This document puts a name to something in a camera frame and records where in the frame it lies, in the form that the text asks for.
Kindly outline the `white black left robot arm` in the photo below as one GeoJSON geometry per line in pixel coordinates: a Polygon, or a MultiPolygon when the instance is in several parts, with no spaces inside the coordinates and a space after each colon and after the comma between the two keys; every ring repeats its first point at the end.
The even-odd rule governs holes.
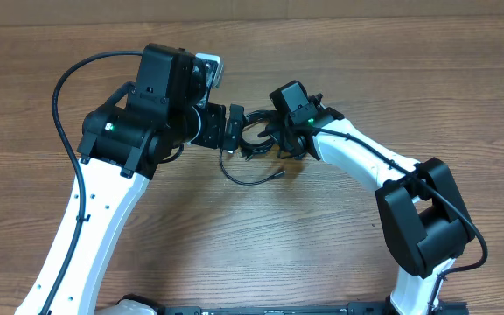
{"type": "Polygon", "coordinates": [[[147,45],[133,81],[123,83],[82,124],[68,148],[71,196],[20,314],[92,314],[123,227],[159,165],[186,144],[233,150],[242,108],[211,103],[221,57],[147,45]]]}

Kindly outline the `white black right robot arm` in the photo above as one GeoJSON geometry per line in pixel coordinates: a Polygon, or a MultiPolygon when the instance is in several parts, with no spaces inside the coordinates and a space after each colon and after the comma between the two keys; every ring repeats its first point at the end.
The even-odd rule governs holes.
{"type": "Polygon", "coordinates": [[[363,135],[343,114],[293,80],[273,91],[272,110],[246,114],[231,105],[224,151],[246,158],[277,145],[281,159],[310,155],[340,168],[374,193],[388,252],[398,265],[395,287],[382,301],[350,302],[345,314],[467,314],[464,302],[439,292],[474,239],[473,224],[452,172],[433,157],[423,163],[363,135]]]}

